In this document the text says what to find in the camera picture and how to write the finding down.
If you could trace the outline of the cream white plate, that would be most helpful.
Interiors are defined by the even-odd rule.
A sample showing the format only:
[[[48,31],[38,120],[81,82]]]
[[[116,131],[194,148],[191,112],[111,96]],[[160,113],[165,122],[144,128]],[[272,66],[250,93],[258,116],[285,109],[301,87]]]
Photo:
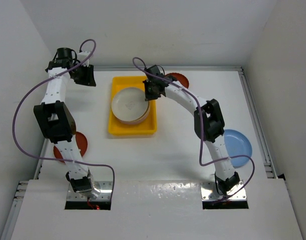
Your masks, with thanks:
[[[121,121],[132,122],[142,117],[149,108],[145,93],[139,88],[127,87],[117,92],[111,102],[113,115]]]

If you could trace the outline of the dark red plate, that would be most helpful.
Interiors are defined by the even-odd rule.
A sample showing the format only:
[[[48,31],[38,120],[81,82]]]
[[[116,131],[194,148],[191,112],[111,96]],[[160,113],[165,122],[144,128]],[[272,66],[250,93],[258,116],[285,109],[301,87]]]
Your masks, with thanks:
[[[76,142],[77,142],[77,146],[80,151],[80,154],[83,157],[88,148],[88,141],[87,141],[86,136],[79,131],[76,132]],[[53,147],[53,154],[55,158],[60,159],[60,162],[64,163],[64,161],[62,160],[63,157],[56,146]]]
[[[177,73],[177,72],[171,72],[166,74],[165,76],[167,79],[171,80],[172,82],[175,82],[176,84],[181,84],[185,88],[189,88],[189,81],[186,76],[183,74]]]

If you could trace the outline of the light blue plate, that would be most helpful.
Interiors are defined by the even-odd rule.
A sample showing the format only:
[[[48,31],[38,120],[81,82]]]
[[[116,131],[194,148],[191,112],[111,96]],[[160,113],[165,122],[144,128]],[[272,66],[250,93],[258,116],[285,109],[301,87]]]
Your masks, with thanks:
[[[237,130],[226,129],[224,140],[227,152],[234,168],[240,168],[249,162],[252,156],[252,146],[249,139]]]

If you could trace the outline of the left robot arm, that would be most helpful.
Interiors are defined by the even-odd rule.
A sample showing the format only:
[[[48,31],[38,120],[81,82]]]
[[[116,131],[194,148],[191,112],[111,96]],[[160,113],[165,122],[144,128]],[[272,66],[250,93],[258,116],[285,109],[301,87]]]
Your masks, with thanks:
[[[66,178],[73,191],[88,197],[95,193],[94,182],[78,148],[76,123],[65,99],[69,81],[87,87],[96,86],[90,57],[89,51],[57,49],[46,69],[50,81],[45,96],[39,105],[34,106],[34,115],[43,136],[55,145],[68,167]]]

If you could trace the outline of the dark red plate top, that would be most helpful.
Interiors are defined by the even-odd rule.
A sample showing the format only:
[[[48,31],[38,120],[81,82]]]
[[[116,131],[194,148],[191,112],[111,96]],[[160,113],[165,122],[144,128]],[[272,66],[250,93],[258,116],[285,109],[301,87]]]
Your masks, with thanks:
[[[171,72],[166,74],[165,76],[167,79],[171,80],[172,82],[175,82],[176,84],[181,84],[185,88],[189,88],[189,81],[186,76],[183,74],[177,73],[177,72]]]

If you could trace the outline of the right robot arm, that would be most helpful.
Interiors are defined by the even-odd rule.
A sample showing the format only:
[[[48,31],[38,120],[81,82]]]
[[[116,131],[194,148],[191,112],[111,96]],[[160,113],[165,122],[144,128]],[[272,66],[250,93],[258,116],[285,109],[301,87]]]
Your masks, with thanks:
[[[184,87],[172,75],[165,76],[157,65],[144,68],[147,77],[144,83],[146,100],[165,96],[174,100],[192,114],[194,131],[206,145],[215,166],[215,182],[219,195],[226,195],[240,181],[232,166],[224,140],[224,119],[217,100],[205,100]]]

